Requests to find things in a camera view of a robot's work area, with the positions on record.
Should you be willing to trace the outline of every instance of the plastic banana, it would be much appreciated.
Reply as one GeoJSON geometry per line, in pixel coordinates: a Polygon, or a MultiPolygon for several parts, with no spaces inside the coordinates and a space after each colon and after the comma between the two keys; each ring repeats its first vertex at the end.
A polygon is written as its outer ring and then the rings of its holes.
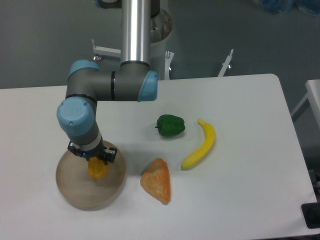
{"type": "Polygon", "coordinates": [[[181,164],[182,170],[189,170],[193,168],[196,164],[198,164],[207,155],[207,153],[210,151],[210,149],[215,143],[216,132],[214,127],[201,119],[198,119],[198,124],[203,128],[204,141],[196,151],[191,153],[183,161],[183,163],[181,164]]]}

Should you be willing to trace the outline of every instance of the gray floor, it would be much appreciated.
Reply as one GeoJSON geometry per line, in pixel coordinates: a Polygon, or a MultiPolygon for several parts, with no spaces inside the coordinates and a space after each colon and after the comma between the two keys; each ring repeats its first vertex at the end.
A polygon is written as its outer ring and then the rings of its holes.
{"type": "MultiPolygon", "coordinates": [[[[216,77],[234,49],[230,76],[279,77],[291,111],[320,79],[320,17],[293,8],[270,14],[251,0],[162,0],[174,30],[174,79],[216,77]]],[[[0,1],[0,89],[67,84],[70,65],[98,46],[121,47],[121,10],[99,9],[93,0],[0,1]]],[[[106,71],[119,69],[104,60],[106,71]]],[[[295,124],[307,166],[320,170],[320,130],[309,108],[295,124]]]]}

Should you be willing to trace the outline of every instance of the metal pole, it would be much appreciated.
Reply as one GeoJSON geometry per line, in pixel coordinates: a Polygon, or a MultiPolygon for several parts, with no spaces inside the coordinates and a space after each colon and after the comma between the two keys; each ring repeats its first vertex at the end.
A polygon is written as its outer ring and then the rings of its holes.
{"type": "Polygon", "coordinates": [[[151,0],[122,0],[122,64],[150,64],[150,17],[151,0]]]}

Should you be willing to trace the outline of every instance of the orange bread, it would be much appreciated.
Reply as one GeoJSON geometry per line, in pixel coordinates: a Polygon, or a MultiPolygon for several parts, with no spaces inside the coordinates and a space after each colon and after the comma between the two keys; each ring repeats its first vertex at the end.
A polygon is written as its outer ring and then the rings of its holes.
{"type": "Polygon", "coordinates": [[[151,196],[167,205],[170,202],[170,175],[167,163],[162,158],[156,158],[144,172],[140,183],[151,196]]]}

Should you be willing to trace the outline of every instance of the white table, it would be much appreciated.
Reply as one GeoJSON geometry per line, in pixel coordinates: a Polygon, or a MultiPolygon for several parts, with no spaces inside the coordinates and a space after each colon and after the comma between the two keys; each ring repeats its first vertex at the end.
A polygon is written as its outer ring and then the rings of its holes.
{"type": "Polygon", "coordinates": [[[56,167],[69,139],[56,109],[65,86],[0,90],[0,239],[244,240],[311,235],[301,204],[316,202],[278,78],[272,74],[160,81],[154,102],[99,102],[105,140],[124,153],[119,197],[82,211],[61,196],[56,167]],[[162,139],[162,114],[184,118],[182,137],[162,139]],[[190,171],[183,159],[203,141],[197,119],[216,143],[190,171]],[[170,170],[166,206],[140,186],[155,158],[170,170]]]}

